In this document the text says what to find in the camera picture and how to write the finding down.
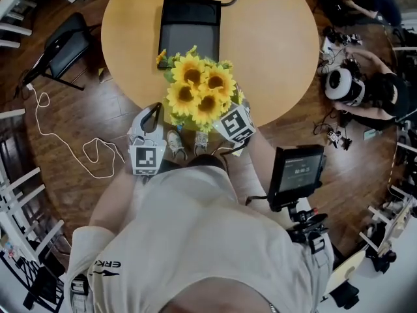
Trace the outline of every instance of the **hardwood floor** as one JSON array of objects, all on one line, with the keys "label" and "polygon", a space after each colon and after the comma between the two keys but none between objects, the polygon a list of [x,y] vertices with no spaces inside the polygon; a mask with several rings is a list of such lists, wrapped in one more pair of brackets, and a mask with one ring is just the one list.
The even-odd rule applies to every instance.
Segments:
[{"label": "hardwood floor", "polygon": [[[89,25],[100,23],[108,1],[78,0],[69,4],[65,0],[41,0],[34,15],[33,35],[22,37],[22,46],[18,50],[0,48],[0,98],[4,101],[12,97],[19,75],[35,63],[43,51],[45,39],[60,23],[74,12],[82,13]],[[306,1],[313,9],[315,0]],[[407,0],[403,5],[412,8],[416,1]],[[319,8],[314,16],[321,33],[329,22]],[[386,61],[391,61],[390,44],[382,27],[365,26],[347,29],[347,32],[360,33],[365,47]],[[96,31],[95,35],[99,38],[100,32]],[[71,81],[87,68],[86,73],[76,82],[86,86],[82,92],[44,78],[34,82],[38,96],[41,92],[50,96],[50,106],[38,110],[42,131],[60,135],[95,175],[111,173],[113,155],[100,147],[100,161],[89,164],[82,153],[82,145],[99,137],[115,142],[120,150],[125,150],[124,135],[140,111],[113,81],[98,83],[97,68],[102,66],[104,60],[100,50],[97,50],[65,74],[64,79]],[[366,65],[363,68],[371,72]],[[98,198],[111,179],[93,179],[56,137],[39,134],[35,121],[35,97],[32,93],[29,95],[27,100],[9,102],[5,109],[26,108],[27,137],[34,162],[42,170],[50,207],[65,221],[65,233],[70,239],[77,227],[88,223]],[[261,127],[261,131],[274,146],[311,143],[324,145],[325,133],[314,136],[311,122],[321,121],[329,110],[328,105],[321,90],[320,78],[316,76],[301,101],[284,116]],[[323,186],[309,198],[312,206],[329,214],[331,239],[344,254],[352,251],[356,244],[358,232],[367,219],[367,206],[378,205],[383,201],[395,150],[394,128],[368,141],[363,140],[364,130],[364,127],[356,123],[348,126],[348,137],[353,139],[348,151],[334,149],[333,146],[326,148],[328,158],[322,175]],[[87,152],[94,156],[93,145],[87,146]],[[247,195],[260,193],[248,154],[244,152],[240,158],[229,157],[229,162],[231,180],[240,201],[246,199]],[[117,158],[116,170],[121,166]]]}]

